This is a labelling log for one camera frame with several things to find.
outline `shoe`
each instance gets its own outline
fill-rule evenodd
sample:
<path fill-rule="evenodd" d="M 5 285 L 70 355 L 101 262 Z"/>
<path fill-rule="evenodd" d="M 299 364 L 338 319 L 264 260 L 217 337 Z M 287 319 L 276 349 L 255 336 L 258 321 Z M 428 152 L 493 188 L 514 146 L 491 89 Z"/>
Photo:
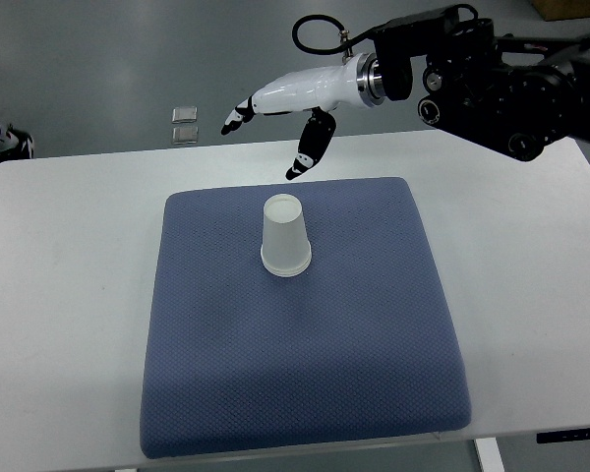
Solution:
<path fill-rule="evenodd" d="M 0 152 L 0 162 L 7 160 L 33 159 L 34 142 L 26 131 L 15 130 L 9 125 L 8 131 L 18 138 L 18 145 Z"/>

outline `blue fabric pad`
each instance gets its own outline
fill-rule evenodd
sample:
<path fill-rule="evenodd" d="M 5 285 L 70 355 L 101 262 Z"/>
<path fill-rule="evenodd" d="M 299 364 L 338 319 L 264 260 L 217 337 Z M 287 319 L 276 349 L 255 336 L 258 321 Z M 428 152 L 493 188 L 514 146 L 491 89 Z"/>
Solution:
<path fill-rule="evenodd" d="M 260 257 L 265 201 L 302 202 L 300 275 Z M 463 361 L 399 178 L 185 192 L 166 203 L 143 386 L 149 458 L 456 430 Z"/>

